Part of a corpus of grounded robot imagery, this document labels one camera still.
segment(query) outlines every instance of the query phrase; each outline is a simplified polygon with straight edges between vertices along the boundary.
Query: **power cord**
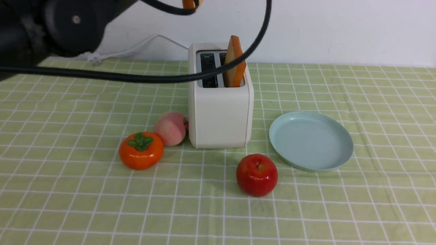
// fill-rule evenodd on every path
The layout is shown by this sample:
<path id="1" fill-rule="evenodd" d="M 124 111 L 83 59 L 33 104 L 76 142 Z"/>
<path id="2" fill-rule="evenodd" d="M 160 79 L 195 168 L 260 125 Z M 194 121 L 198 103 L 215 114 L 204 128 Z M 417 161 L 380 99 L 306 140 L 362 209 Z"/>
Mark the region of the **power cord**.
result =
<path id="1" fill-rule="evenodd" d="M 130 83 L 181 83 L 191 82 L 201 79 L 207 79 L 209 77 L 221 74 L 227 70 L 230 70 L 246 60 L 258 47 L 266 30 L 268 29 L 269 20 L 271 17 L 272 0 L 266 0 L 265 17 L 262 27 L 251 46 L 238 58 L 230 63 L 220 66 L 214 70 L 203 71 L 195 74 L 188 75 L 176 75 L 176 76 L 150 76 L 150 75 L 130 75 L 120 74 L 113 72 L 103 71 L 84 71 L 79 69 L 67 69 L 67 68 L 52 68 L 52 67 L 27 67 L 27 66 L 0 66 L 0 72 L 6 73 L 22 73 L 31 75 L 47 75 L 47 76 L 61 76 L 61 77 L 73 77 L 73 78 L 85 78 L 85 79 L 97 79 L 97 80 L 112 80 L 119 82 Z"/>
<path id="2" fill-rule="evenodd" d="M 111 53 L 111 54 L 100 54 L 98 52 L 94 52 L 94 53 L 85 53 L 81 56 L 86 56 L 89 63 L 91 63 L 93 65 L 99 65 L 104 60 L 106 60 L 108 58 L 119 57 L 119 56 L 133 53 L 135 50 L 138 50 L 139 48 L 143 47 L 144 45 L 146 45 L 147 43 L 149 43 L 150 41 L 152 41 L 156 37 L 162 37 L 162 38 L 167 39 L 168 41 L 170 41 L 174 44 L 177 44 L 178 46 L 180 46 L 184 49 L 189 49 L 189 47 L 187 47 L 183 44 L 180 44 L 179 42 L 175 41 L 172 38 L 166 37 L 166 36 L 161 35 L 161 34 L 152 34 L 152 35 L 148 36 L 147 38 L 145 38 L 144 40 L 142 40 L 137 45 L 133 46 L 132 48 L 129 48 L 129 49 L 121 51 L 121 52 L 116 52 L 116 53 Z"/>

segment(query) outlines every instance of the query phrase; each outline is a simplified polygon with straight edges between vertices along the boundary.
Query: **orange object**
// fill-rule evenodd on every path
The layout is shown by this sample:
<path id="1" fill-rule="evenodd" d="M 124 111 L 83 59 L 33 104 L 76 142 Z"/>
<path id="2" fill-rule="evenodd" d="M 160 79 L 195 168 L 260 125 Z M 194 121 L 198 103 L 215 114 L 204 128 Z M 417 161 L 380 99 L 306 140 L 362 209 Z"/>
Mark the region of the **orange object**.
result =
<path id="1" fill-rule="evenodd" d="M 132 134 L 119 146 L 122 163 L 133 170 L 144 170 L 155 165 L 163 154 L 162 139 L 151 132 Z"/>
<path id="2" fill-rule="evenodd" d="M 198 1 L 199 5 L 203 3 L 203 0 Z M 183 8 L 184 9 L 194 9 L 195 3 L 193 0 L 182 0 Z"/>
<path id="3" fill-rule="evenodd" d="M 224 64 L 228 64 L 242 55 L 241 42 L 239 37 L 232 35 L 228 43 L 227 54 L 225 55 Z M 223 73 L 224 86 L 226 88 L 241 87 L 242 79 L 244 78 L 247 62 L 243 61 L 239 65 Z"/>

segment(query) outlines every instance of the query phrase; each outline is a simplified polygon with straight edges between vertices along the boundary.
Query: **white cord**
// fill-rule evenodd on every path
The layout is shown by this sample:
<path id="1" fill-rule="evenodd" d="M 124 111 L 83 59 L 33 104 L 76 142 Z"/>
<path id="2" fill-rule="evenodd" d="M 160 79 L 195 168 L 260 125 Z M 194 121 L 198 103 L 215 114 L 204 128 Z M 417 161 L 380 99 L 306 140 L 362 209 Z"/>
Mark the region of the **white cord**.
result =
<path id="1" fill-rule="evenodd" d="M 166 37 L 166 36 L 161 35 L 161 34 L 153 34 L 153 35 L 150 35 L 149 37 L 145 38 L 144 40 L 142 40 L 140 43 L 138 43 L 134 47 L 129 48 L 129 49 L 125 50 L 125 51 L 121 51 L 121 52 L 117 52 L 117 53 L 112 53 L 112 54 L 99 54 L 99 53 L 95 52 L 95 53 L 85 53 L 83 55 L 87 56 L 88 62 L 92 63 L 93 65 L 99 65 L 99 64 L 101 64 L 103 62 L 103 60 L 105 60 L 107 58 L 118 57 L 118 56 L 122 56 L 122 55 L 133 53 L 135 50 L 137 50 L 140 47 L 146 45 L 148 42 L 150 42 L 155 37 L 165 38 L 168 41 L 170 41 L 170 42 L 172 42 L 174 44 L 177 44 L 177 45 L 179 45 L 180 47 L 182 47 L 184 49 L 189 49 L 188 46 L 180 44 L 180 43 L 174 41 L 173 39 L 171 39 L 169 37 Z"/>

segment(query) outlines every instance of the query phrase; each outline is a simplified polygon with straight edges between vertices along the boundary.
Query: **green calyx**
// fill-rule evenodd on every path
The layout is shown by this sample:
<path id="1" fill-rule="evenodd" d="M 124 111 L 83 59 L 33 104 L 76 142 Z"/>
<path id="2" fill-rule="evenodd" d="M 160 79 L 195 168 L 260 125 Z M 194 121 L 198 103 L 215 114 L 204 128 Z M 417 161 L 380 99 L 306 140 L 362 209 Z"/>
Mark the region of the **green calyx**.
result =
<path id="1" fill-rule="evenodd" d="M 147 150 L 148 146 L 153 142 L 152 137 L 145 137 L 142 133 L 137 133 L 133 140 L 129 140 L 127 144 L 131 147 L 135 147 L 138 151 Z"/>

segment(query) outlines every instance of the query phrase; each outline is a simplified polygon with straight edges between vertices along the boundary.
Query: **light blue plate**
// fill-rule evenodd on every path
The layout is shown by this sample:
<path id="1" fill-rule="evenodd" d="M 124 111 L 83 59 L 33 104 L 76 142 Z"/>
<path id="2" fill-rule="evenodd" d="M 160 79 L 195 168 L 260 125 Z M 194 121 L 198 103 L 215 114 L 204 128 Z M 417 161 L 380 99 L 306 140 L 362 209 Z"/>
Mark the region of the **light blue plate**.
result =
<path id="1" fill-rule="evenodd" d="M 328 171 L 348 162 L 354 150 L 348 131 L 328 116 L 296 111 L 271 124 L 269 139 L 277 154 L 295 168 Z"/>

